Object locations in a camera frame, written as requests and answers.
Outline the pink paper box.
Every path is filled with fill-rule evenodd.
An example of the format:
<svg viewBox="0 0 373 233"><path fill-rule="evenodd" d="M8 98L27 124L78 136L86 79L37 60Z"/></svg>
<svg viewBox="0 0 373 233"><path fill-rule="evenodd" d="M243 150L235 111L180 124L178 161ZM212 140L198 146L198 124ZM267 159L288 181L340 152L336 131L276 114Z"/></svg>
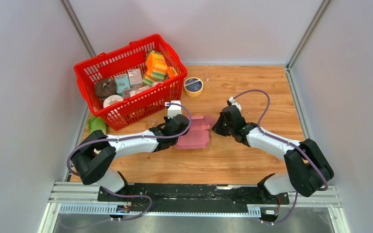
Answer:
<svg viewBox="0 0 373 233"><path fill-rule="evenodd" d="M210 142L209 130L214 124L215 119L212 116L193 116L189 131L178 138L174 147L178 150L206 148Z"/></svg>

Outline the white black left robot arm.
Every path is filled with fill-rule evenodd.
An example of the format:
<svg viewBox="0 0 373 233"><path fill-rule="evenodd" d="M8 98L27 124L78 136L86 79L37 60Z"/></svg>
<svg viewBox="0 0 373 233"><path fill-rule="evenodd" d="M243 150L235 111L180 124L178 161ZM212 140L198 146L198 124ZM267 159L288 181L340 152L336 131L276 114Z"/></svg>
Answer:
<svg viewBox="0 0 373 233"><path fill-rule="evenodd" d="M96 130L71 153L67 165L84 185L96 183L110 191L115 200L124 201L129 188L123 176L110 168L112 162L127 155L166 150L174 146L189 127L189 119L178 114L141 133L115 136Z"/></svg>

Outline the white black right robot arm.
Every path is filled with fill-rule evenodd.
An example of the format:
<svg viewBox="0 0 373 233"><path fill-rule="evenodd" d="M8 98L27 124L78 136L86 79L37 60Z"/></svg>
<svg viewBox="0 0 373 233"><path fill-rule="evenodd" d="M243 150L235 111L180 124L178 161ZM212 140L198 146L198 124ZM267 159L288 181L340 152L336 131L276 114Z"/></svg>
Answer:
<svg viewBox="0 0 373 233"><path fill-rule="evenodd" d="M235 105L222 109L212 131L232 136L238 143L263 150L285 162L285 173L273 173L258 182L257 196L263 203L270 203L278 194L288 192L310 197L316 191L327 190L328 182L334 177L331 166L314 140L290 140L273 134L259 124L246 122Z"/></svg>

